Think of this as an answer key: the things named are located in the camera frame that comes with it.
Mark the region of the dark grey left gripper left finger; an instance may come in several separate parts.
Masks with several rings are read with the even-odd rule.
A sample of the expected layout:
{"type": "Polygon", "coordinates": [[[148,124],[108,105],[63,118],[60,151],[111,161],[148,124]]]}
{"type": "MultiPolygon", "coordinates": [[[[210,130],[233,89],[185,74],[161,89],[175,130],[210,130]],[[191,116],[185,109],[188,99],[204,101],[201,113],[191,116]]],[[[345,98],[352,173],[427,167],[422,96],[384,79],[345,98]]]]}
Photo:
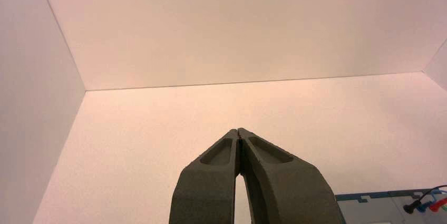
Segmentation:
{"type": "Polygon", "coordinates": [[[233,223],[240,143],[231,129],[180,173],[169,223],[233,223]]]}

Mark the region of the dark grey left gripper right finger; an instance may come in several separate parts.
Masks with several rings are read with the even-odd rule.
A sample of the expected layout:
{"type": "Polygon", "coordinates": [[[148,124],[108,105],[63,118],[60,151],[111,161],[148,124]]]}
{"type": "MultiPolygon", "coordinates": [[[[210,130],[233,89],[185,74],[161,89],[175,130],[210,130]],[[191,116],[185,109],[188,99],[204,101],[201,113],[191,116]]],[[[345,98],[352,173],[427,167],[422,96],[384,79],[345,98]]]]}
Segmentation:
{"type": "Polygon", "coordinates": [[[345,223],[314,165],[244,128],[239,136],[252,223],[345,223]]]}

